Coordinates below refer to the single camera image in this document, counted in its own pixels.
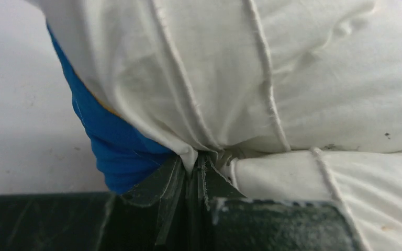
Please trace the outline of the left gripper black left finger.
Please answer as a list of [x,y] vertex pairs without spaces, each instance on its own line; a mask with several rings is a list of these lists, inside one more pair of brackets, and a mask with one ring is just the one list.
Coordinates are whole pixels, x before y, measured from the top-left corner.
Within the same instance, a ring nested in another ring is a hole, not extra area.
[[0,195],[0,250],[184,250],[185,182],[172,157],[123,195]]

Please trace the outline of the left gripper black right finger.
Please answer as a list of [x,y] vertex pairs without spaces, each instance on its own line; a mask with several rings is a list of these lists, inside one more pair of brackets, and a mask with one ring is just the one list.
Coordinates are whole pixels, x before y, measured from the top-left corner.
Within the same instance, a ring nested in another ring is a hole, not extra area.
[[363,250],[332,201],[244,196],[200,154],[191,177],[191,250]]

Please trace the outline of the yellow and blue pillowcase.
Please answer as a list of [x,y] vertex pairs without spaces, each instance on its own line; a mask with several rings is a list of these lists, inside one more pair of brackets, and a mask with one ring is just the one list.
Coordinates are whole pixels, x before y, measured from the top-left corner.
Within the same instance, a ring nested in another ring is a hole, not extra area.
[[76,75],[53,33],[49,35],[71,90],[73,110],[90,139],[97,169],[110,191],[123,194],[175,154],[104,108]]

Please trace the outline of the white pillow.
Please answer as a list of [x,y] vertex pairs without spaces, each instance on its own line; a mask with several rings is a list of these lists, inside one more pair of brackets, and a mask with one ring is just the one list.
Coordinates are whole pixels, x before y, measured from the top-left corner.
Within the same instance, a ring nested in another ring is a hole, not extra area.
[[91,94],[188,172],[330,200],[402,250],[402,1],[33,1]]

